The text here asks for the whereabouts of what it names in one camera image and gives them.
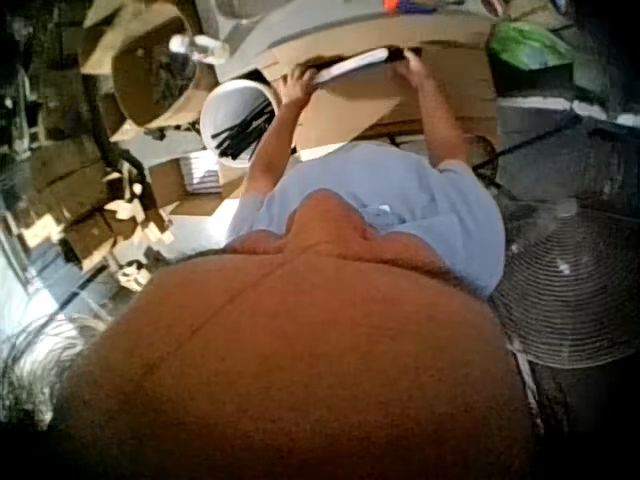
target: person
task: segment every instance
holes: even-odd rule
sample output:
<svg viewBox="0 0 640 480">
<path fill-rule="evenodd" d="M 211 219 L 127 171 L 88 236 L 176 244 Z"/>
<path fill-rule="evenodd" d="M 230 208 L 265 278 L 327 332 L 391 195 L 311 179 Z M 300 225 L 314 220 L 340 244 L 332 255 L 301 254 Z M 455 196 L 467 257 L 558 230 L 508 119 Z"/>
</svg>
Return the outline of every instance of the person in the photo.
<svg viewBox="0 0 640 480">
<path fill-rule="evenodd" d="M 157 274 L 65 375 L 46 445 L 74 478 L 521 478 L 532 420 L 484 299 L 504 231 L 429 68 L 425 159 L 352 144 L 284 175 L 296 67 L 228 245 Z"/>
</svg>

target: white bucket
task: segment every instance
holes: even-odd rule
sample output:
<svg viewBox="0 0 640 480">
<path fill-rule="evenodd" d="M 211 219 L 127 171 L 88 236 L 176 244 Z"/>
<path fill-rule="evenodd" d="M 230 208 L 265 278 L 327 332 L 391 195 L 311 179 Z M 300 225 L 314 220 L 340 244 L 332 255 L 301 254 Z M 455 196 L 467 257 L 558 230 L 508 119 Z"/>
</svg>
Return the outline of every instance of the white bucket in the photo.
<svg viewBox="0 0 640 480">
<path fill-rule="evenodd" d="M 275 93 L 266 85 L 251 80 L 230 80 L 218 86 L 207 97 L 200 114 L 200 134 L 205 146 L 217 154 L 216 145 L 223 137 L 212 140 L 211 135 L 241 122 L 265 99 L 271 102 L 277 112 Z M 251 145 L 235 161 L 220 156 L 218 161 L 230 167 L 245 168 L 249 166 L 254 150 L 255 146 Z"/>
</svg>

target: t-shirt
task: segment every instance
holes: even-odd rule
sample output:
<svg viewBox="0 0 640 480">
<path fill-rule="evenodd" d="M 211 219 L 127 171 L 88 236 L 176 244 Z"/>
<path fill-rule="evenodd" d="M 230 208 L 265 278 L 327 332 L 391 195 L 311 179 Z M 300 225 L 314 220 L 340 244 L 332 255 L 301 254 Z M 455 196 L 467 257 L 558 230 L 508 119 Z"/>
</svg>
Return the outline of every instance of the t-shirt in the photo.
<svg viewBox="0 0 640 480">
<path fill-rule="evenodd" d="M 243 195 L 228 241 L 253 230 L 283 234 L 289 215 L 318 189 L 342 196 L 381 233 L 419 237 L 481 295 L 500 281 L 502 217 L 472 170 L 456 160 L 435 169 L 419 155 L 384 144 L 345 145 L 295 167 L 266 196 Z"/>
</svg>

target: fan grille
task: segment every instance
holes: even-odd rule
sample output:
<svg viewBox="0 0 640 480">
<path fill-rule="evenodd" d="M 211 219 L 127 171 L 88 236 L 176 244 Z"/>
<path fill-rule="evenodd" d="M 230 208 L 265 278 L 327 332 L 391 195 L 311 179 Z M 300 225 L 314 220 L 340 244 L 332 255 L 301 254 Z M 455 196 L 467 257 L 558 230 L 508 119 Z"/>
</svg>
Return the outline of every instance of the fan grille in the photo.
<svg viewBox="0 0 640 480">
<path fill-rule="evenodd" d="M 492 302 L 530 359 L 580 368 L 640 348 L 638 230 L 579 210 L 520 232 Z"/>
</svg>

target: white container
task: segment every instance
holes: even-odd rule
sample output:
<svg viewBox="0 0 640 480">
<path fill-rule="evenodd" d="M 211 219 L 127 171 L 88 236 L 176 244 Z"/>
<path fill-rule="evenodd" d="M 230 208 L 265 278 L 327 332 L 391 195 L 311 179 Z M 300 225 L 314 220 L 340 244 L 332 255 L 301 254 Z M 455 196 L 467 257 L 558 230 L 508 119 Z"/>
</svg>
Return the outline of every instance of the white container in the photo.
<svg viewBox="0 0 640 480">
<path fill-rule="evenodd" d="M 206 35 L 174 35 L 169 40 L 169 50 L 189 55 L 194 61 L 209 65 L 220 65 L 231 56 L 229 45 Z"/>
<path fill-rule="evenodd" d="M 200 114 L 200 133 L 205 146 L 217 154 L 215 147 L 222 137 L 212 140 L 211 135 L 241 122 L 266 99 L 277 112 L 276 95 L 266 85 L 251 80 L 230 80 L 218 86 L 207 97 Z M 218 160 L 230 167 L 246 168 L 254 151 L 254 145 L 251 145 L 237 160 L 224 157 L 218 157 Z"/>
</svg>

